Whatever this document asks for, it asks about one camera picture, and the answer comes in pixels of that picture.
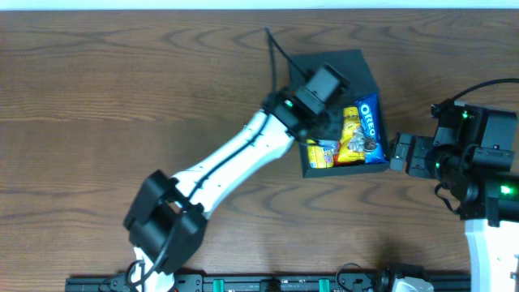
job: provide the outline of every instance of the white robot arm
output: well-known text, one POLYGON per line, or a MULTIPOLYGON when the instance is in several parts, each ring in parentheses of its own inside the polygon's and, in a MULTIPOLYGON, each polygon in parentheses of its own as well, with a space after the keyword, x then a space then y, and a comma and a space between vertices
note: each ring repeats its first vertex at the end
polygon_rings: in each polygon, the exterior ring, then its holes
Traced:
MULTIPOLYGON (((294 142, 294 137, 288 134, 288 129, 276 117, 268 116, 263 110, 257 112, 252 120, 233 139, 216 150, 211 156, 193 165, 191 168, 175 174, 178 180, 177 189, 186 197, 196 188, 198 182, 233 152, 251 141, 241 152, 229 159, 222 167, 214 171, 191 198, 192 204, 204 206, 204 216, 209 219, 212 212, 225 197, 243 181, 256 172, 261 166, 282 157, 294 142)), ((144 270, 148 272, 153 262, 142 249, 135 247, 137 260, 144 260, 144 270)), ((142 266, 137 266, 131 276, 136 282, 142 275, 142 266)), ((144 283, 145 291, 167 292, 174 284, 171 273, 153 272, 144 283)))
MULTIPOLYGON (((171 178, 160 171, 148 177, 124 221, 139 261, 130 269, 127 285, 157 292, 171 288, 173 272, 202 243, 216 207, 261 166, 282 157, 295 140, 330 134, 322 127, 323 117, 347 88, 348 82, 325 64, 295 92, 269 95, 263 109, 205 160, 171 178)), ((339 140, 341 133, 333 133, 339 140)))

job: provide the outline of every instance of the wooden table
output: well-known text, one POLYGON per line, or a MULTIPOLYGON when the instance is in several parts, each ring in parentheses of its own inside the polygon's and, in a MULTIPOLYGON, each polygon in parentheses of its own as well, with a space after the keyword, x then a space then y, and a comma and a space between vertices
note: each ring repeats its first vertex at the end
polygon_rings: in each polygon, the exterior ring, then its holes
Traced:
MULTIPOLYGON (((122 220, 144 178, 205 158, 268 93, 265 26, 292 54, 362 49, 390 136, 433 135, 430 104, 519 75, 518 11, 3 12, 0 290, 57 291, 70 275, 125 269, 122 220)), ((466 100, 519 110, 518 92, 466 100)), ((434 185, 393 171, 302 179, 293 147, 219 207, 187 267, 467 271, 464 224, 434 185)))

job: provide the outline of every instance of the oreo package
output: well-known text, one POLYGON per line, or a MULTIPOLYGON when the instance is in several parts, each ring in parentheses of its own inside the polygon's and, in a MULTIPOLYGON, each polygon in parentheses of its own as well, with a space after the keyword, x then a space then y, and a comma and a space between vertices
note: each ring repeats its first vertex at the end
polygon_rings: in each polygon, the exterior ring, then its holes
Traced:
POLYGON ((364 132, 364 153, 366 164, 387 163, 384 150, 380 144, 380 121, 376 93, 355 101, 360 115, 360 123, 364 132))

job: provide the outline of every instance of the black container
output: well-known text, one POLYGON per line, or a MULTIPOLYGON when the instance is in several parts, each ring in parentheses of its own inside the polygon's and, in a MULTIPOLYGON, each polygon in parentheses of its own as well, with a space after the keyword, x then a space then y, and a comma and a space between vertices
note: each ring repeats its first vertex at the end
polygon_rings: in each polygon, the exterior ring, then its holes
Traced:
MULTIPOLYGON (((323 64, 327 63, 335 70, 339 71, 349 82, 352 93, 348 97, 342 97, 341 103, 344 105, 354 105, 355 100, 365 97, 368 94, 377 93, 379 96, 379 129, 380 144, 384 150, 386 160, 391 157, 388 133, 384 121, 384 115, 380 107, 379 88, 370 73, 370 69, 364 60, 360 49, 351 49, 338 52, 326 52, 317 54, 294 55, 291 58, 304 70, 316 71, 323 64)), ((290 87, 296 88, 304 84, 305 79, 302 75, 290 66, 290 87)), ((304 178, 321 178, 332 175, 346 174, 369 174, 385 171, 389 168, 389 162, 379 164, 334 166, 327 169, 314 169, 310 167, 308 161, 307 147, 299 145, 301 156, 302 176, 304 178)))

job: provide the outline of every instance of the cable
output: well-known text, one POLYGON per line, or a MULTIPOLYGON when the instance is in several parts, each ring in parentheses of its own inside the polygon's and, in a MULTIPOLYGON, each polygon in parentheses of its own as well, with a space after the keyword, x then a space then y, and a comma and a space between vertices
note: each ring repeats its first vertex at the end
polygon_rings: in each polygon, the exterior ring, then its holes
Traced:
POLYGON ((375 288, 375 279, 374 279, 373 277, 369 276, 369 275, 366 273, 366 271, 364 271, 364 269, 363 269, 361 266, 359 266, 359 265, 356 264, 356 263, 346 263, 346 264, 343 264, 342 267, 339 268, 339 270, 338 270, 337 273, 335 274, 335 282, 337 282, 337 284, 338 284, 338 285, 339 285, 339 286, 340 286, 344 291, 346 291, 346 292, 354 292, 353 290, 346 288, 346 286, 345 286, 344 284, 342 284, 341 281, 339 281, 339 273, 340 273, 343 269, 345 269, 347 266, 350 266, 350 265, 353 265, 353 266, 359 268, 360 271, 361 271, 364 275, 366 275, 366 278, 370 279, 370 281, 371 281, 371 286, 369 286, 369 287, 367 287, 367 288, 362 288, 362 291, 368 291, 368 290, 371 289, 371 288, 375 288))
POLYGON ((442 101, 437 108, 435 109, 435 113, 438 114, 441 112, 444 108, 448 107, 449 105, 453 104, 454 101, 459 99, 460 97, 463 97, 465 94, 469 92, 473 92, 474 90, 478 90, 480 88, 484 88, 486 86, 491 86, 495 84, 519 84, 519 78, 503 78, 503 79, 494 79, 489 80, 480 84, 476 84, 471 88, 467 88, 466 90, 458 93, 454 97, 451 97, 449 99, 446 99, 445 101, 442 101))
POLYGON ((305 78, 305 80, 308 81, 310 79, 310 76, 308 76, 308 74, 305 73, 305 71, 303 71, 301 69, 301 67, 298 66, 298 64, 296 64, 292 60, 292 58, 290 58, 289 55, 287 55, 285 53, 285 51, 279 46, 279 44, 277 44, 277 41, 274 39, 274 36, 272 36, 272 34, 270 33, 270 29, 265 28, 265 32, 267 33, 267 37, 268 37, 269 41, 271 41, 276 46, 276 49, 283 55, 283 57, 285 57, 286 61, 288 61, 290 63, 290 65, 294 66, 294 68, 297 69, 299 71, 299 73, 301 73, 301 75, 305 78))
MULTIPOLYGON (((267 32, 267 35, 270 33, 268 31, 268 28, 265 28, 265 31, 267 32)), ((272 47, 272 38, 268 38, 268 53, 270 54, 270 70, 272 74, 272 93, 274 93, 277 89, 277 73, 276 73, 276 59, 274 56, 274 48, 272 47)))
POLYGON ((460 174, 463 174, 463 165, 465 164, 465 157, 467 157, 467 154, 469 154, 469 151, 472 148, 476 148, 476 147, 479 147, 479 145, 472 143, 472 144, 466 145, 465 148, 463 149, 463 152, 461 153, 461 157, 460 157, 460 164, 458 165, 458 171, 460 172, 460 174))

